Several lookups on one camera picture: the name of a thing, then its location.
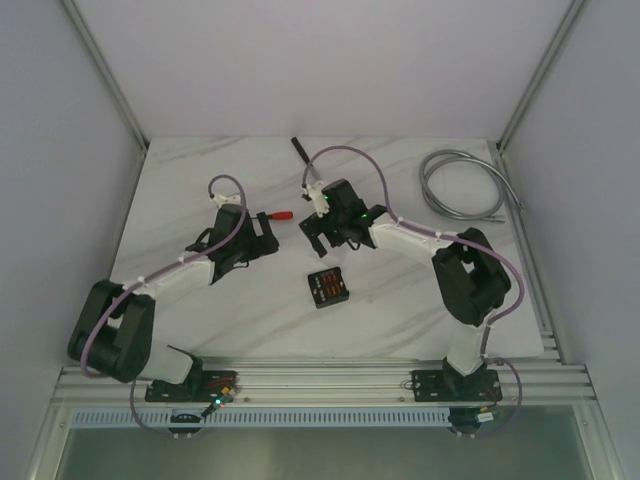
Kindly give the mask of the black fuse box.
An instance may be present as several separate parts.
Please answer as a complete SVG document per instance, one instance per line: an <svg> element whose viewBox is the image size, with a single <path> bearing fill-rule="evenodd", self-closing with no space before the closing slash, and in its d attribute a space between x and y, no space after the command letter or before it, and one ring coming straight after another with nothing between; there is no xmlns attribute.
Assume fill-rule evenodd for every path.
<svg viewBox="0 0 640 480"><path fill-rule="evenodd" d="M333 267L307 276L309 290L317 309L326 308L350 298L340 267Z"/></svg>

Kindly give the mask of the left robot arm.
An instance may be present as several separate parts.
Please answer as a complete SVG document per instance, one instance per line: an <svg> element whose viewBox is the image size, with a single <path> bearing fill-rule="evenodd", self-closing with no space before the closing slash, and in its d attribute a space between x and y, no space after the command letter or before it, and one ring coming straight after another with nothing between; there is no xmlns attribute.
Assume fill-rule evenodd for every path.
<svg viewBox="0 0 640 480"><path fill-rule="evenodd" d="M176 262L132 282L96 282L71 334L67 355L121 383L159 373L180 401L195 401L203 393L205 379L192 370L195 361L188 354L157 348L154 319L239 266L276 253L279 243L270 220L264 212L251 215L240 205L223 205L214 225L202 231Z"/></svg>

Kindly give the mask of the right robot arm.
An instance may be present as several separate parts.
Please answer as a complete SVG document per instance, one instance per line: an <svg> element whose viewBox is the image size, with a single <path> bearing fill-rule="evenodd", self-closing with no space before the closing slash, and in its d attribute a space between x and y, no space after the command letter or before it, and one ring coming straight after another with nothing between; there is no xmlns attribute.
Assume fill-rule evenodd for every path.
<svg viewBox="0 0 640 480"><path fill-rule="evenodd" d="M503 305L511 282L481 231L470 228L461 234L429 231L392 213L384 205L368 207L345 179L330 184L302 186L302 198L314 212L299 227L316 254L344 244L389 250L430 266L436 276L442 302L457 321L443 374L444 390L464 399L478 387L476 371L483 363L486 318Z"/></svg>

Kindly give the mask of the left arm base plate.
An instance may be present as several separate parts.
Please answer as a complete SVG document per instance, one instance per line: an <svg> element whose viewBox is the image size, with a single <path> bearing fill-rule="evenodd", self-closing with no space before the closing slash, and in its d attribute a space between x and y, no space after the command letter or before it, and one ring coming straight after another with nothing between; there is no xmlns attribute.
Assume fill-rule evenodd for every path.
<svg viewBox="0 0 640 480"><path fill-rule="evenodd" d="M233 370L204 370L190 374L181 384L154 380L145 392L149 403L210 403L230 393L237 385Z"/></svg>

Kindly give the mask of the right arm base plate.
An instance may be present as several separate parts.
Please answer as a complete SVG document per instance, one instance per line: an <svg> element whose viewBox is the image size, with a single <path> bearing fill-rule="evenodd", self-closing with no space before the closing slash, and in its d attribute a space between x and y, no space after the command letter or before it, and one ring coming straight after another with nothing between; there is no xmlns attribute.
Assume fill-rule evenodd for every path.
<svg viewBox="0 0 640 480"><path fill-rule="evenodd" d="M480 369L469 376L455 370L414 370L411 390L416 402L498 402L503 399L501 383L495 370Z"/></svg>

